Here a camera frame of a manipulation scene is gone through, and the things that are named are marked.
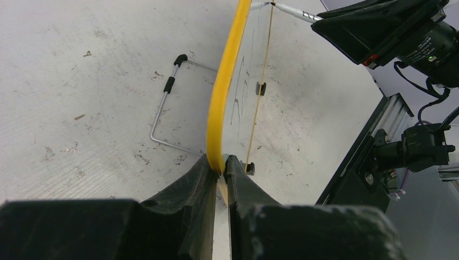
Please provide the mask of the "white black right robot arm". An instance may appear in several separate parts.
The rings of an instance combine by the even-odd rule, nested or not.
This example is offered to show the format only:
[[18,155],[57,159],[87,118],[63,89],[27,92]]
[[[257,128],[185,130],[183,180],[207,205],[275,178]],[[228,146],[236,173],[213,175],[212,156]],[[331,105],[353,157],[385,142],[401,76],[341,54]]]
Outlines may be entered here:
[[[312,30],[355,64],[369,69],[393,64],[396,73],[411,67],[426,76],[418,90],[445,101],[458,87],[458,30],[445,21],[446,1],[362,1],[322,12]],[[447,165],[455,150],[445,132],[458,117],[406,129],[396,143],[373,150],[379,169],[405,167],[419,172]]]

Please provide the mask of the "black white marker pen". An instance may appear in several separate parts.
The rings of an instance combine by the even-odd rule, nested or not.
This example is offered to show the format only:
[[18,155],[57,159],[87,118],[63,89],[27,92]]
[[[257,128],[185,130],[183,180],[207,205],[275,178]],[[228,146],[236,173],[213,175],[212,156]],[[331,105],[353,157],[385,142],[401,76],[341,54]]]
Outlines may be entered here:
[[317,16],[317,15],[313,15],[313,14],[311,14],[309,12],[304,11],[304,10],[293,8],[293,7],[285,5],[285,4],[271,2],[271,5],[276,7],[278,10],[280,10],[280,11],[286,13],[286,14],[289,14],[289,15],[295,17],[295,18],[298,18],[300,20],[306,21],[306,22],[311,23],[311,24],[322,20],[322,18]]

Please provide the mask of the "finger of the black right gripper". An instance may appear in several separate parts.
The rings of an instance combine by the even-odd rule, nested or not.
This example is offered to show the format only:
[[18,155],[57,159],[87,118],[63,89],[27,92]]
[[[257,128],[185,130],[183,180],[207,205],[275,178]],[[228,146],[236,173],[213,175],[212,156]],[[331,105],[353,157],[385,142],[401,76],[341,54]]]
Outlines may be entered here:
[[360,17],[393,18],[407,20],[410,17],[431,17],[443,9],[448,1],[362,1],[353,5],[319,13],[320,18]]
[[393,18],[336,17],[322,18],[312,30],[329,41],[355,64],[387,64],[401,53],[410,40],[431,28],[431,17]]

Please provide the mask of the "yellow framed whiteboard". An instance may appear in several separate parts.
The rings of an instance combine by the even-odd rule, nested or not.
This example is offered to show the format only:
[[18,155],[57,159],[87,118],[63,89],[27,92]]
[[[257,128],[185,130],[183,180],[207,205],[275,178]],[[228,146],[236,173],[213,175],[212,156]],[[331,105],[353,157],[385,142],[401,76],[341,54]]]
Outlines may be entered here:
[[239,1],[212,89],[206,128],[206,154],[217,175],[222,199],[226,161],[234,155],[250,163],[261,96],[256,83],[266,82],[273,6],[270,1]]

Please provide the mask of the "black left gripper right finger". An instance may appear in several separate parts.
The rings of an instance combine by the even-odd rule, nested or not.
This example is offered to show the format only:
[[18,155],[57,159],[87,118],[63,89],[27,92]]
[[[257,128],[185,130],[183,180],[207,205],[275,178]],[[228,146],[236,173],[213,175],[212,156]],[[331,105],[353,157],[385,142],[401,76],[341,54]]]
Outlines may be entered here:
[[230,155],[231,259],[406,259],[397,230],[366,206],[282,205]]

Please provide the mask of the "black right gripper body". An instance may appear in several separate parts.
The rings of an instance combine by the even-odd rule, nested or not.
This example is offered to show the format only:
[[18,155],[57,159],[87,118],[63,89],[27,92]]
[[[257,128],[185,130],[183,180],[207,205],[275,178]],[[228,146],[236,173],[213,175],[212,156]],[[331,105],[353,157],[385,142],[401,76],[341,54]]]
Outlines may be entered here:
[[458,87],[458,30],[446,22],[415,37],[397,58],[426,75],[433,84]]

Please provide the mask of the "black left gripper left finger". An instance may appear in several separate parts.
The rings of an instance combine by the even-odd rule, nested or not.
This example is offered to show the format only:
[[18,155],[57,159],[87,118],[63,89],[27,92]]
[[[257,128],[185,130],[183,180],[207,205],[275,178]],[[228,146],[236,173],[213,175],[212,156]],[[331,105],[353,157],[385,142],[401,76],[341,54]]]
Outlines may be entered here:
[[215,177],[202,156],[143,202],[6,202],[1,259],[211,259],[215,195]]

